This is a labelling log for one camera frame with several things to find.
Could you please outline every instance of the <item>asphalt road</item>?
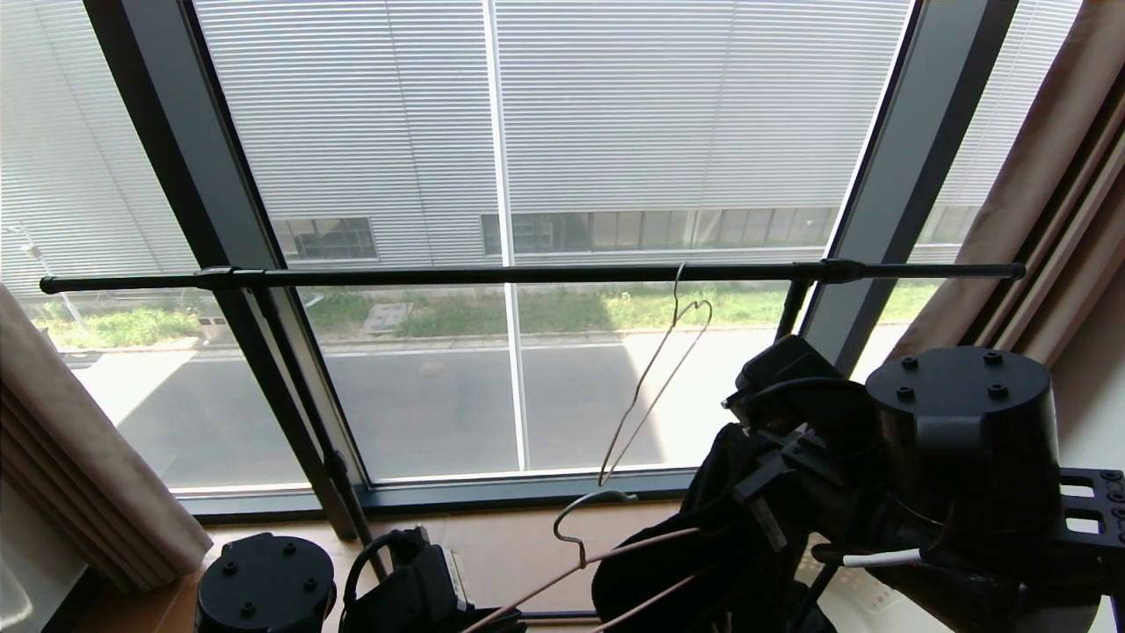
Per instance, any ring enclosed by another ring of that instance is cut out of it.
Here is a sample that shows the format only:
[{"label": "asphalt road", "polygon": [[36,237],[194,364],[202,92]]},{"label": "asphalt road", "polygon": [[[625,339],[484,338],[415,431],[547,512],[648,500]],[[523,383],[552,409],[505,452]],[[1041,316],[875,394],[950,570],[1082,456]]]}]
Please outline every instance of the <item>asphalt road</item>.
[{"label": "asphalt road", "polygon": [[[519,470],[506,351],[357,355],[327,364],[374,477]],[[600,464],[636,381],[622,346],[526,351],[531,468]],[[241,359],[180,365],[118,428],[173,488],[304,480]],[[662,460],[649,426],[622,463]]]}]

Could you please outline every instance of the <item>white wall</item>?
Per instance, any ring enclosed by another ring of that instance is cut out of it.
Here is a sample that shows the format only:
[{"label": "white wall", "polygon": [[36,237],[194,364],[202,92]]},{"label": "white wall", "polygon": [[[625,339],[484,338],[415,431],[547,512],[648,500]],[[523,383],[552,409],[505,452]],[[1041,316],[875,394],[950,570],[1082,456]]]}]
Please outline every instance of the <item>white wall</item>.
[{"label": "white wall", "polygon": [[[1052,369],[1064,467],[1125,470],[1125,269],[1106,288],[1081,331]],[[1090,631],[1110,633],[1102,599]]]},{"label": "white wall", "polygon": [[70,542],[0,481],[0,630],[42,631],[84,570]]}]

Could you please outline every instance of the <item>black cloth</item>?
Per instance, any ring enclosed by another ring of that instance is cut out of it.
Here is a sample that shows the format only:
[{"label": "black cloth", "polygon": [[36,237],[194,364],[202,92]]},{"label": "black cloth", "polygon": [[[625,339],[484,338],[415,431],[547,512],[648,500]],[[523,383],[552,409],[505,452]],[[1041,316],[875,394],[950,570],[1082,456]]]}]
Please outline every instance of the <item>black cloth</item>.
[{"label": "black cloth", "polygon": [[[614,626],[615,633],[732,632],[782,633],[785,609],[799,595],[792,581],[807,534],[789,534],[791,546],[774,552],[754,516],[738,507],[731,490],[752,473],[773,444],[738,425],[723,427],[695,473],[680,512],[629,537],[622,545],[698,527],[706,534],[669,540],[598,564],[591,585],[594,607],[609,622],[692,573],[702,575]],[[802,631],[819,631],[819,613]]]}]

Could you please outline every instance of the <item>baseboard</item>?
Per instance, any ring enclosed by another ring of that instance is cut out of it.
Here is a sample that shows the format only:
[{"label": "baseboard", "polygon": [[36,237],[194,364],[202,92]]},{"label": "baseboard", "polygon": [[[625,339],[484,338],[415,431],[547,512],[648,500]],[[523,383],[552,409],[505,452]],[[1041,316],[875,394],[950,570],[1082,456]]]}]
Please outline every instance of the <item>baseboard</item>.
[{"label": "baseboard", "polygon": [[105,585],[106,579],[100,573],[86,568],[54,615],[43,626],[42,633],[72,633]]}]

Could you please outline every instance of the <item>brown curtain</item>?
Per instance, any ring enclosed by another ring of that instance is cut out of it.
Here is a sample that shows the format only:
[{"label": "brown curtain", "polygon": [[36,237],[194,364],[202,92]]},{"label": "brown curtain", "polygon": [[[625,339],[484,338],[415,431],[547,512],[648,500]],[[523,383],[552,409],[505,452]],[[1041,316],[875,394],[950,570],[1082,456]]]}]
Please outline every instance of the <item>brown curtain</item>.
[{"label": "brown curtain", "polygon": [[946,280],[891,358],[979,345],[1054,363],[1125,259],[1123,69],[1125,2],[1083,2],[957,255],[1027,275]]},{"label": "brown curtain", "polygon": [[123,591],[198,569],[199,523],[128,444],[0,284],[3,479]]}]

